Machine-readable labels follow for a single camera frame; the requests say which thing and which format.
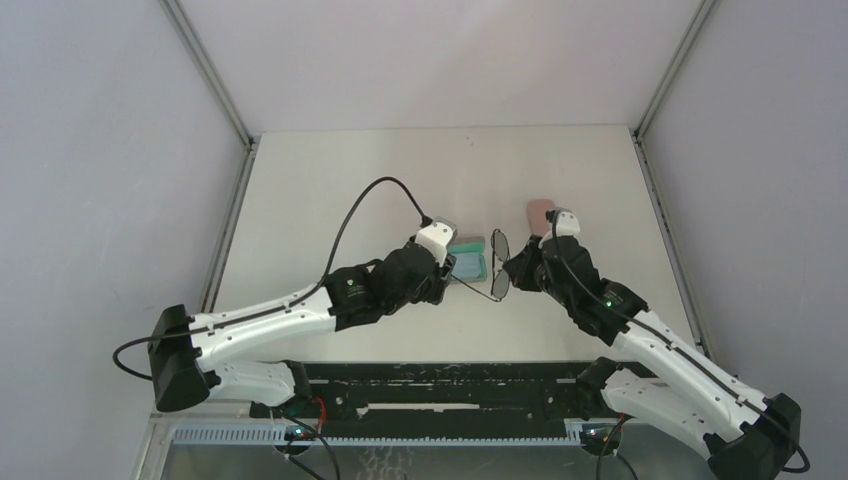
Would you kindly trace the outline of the pink glasses case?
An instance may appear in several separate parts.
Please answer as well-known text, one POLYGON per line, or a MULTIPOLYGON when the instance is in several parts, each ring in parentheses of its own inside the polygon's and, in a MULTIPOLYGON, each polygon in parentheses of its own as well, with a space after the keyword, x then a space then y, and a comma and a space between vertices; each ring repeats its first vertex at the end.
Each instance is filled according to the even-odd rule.
POLYGON ((550 199, 531 200, 526 205, 526 218, 532 236, 543 237, 550 230, 547 213, 555 208, 550 199))

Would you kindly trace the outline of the black frame grey sunglasses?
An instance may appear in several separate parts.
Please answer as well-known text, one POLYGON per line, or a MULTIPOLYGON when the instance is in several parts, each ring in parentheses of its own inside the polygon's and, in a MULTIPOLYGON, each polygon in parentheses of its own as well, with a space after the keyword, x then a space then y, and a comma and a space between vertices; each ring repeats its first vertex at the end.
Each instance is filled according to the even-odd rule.
POLYGON ((480 283, 466 283, 451 274, 451 281, 469 288, 487 300, 501 302, 508 294, 511 283, 509 275, 503 270, 505 262, 510 259, 510 247, 506 235, 500 229, 492 231, 485 258, 489 268, 487 280, 480 283))

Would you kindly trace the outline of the grey marbled glasses case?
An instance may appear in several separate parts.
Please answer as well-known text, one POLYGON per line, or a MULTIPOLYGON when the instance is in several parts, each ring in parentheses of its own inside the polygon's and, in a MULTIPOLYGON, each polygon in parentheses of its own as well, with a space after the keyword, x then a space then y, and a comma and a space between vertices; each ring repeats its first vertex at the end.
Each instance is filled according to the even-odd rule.
POLYGON ((466 283, 480 283, 488 279, 489 268, 485 258, 487 243, 482 235, 458 236, 449 246, 454 257, 452 276, 466 283))

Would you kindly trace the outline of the small light blue cloth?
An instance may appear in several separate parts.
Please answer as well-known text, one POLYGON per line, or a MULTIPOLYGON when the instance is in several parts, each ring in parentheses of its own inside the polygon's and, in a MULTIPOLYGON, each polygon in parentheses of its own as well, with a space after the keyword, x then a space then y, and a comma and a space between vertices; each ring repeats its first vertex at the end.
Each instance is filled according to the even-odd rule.
POLYGON ((455 255, 452 275, 464 282, 473 283, 487 278, 485 261, 479 252, 460 252, 455 255))

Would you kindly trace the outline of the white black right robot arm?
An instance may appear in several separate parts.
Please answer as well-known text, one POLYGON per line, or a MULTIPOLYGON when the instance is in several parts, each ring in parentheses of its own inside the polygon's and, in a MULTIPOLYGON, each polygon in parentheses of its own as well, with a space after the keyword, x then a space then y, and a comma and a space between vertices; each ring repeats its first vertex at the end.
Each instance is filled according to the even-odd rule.
POLYGON ((812 466, 800 441, 801 408, 769 397, 683 342, 647 302, 603 278, 571 236, 533 236, 504 261, 517 289, 549 295, 584 333, 631 357, 645 379, 607 357, 576 380, 574 409, 588 420, 604 412, 640 420, 689 446, 718 479, 774 479, 812 466))

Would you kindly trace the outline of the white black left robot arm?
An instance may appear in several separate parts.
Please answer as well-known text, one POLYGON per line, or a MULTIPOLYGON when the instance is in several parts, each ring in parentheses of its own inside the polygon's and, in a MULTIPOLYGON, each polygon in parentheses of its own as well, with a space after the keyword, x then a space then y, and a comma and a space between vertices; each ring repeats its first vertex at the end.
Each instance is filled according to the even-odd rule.
POLYGON ((247 354, 274 341, 374 324, 407 304, 438 305, 455 263, 452 254, 438 260, 409 242, 383 260, 335 270, 315 293, 219 314, 168 307, 147 346, 155 406, 178 412, 218 398, 276 407, 308 397, 301 363, 249 361, 247 354))

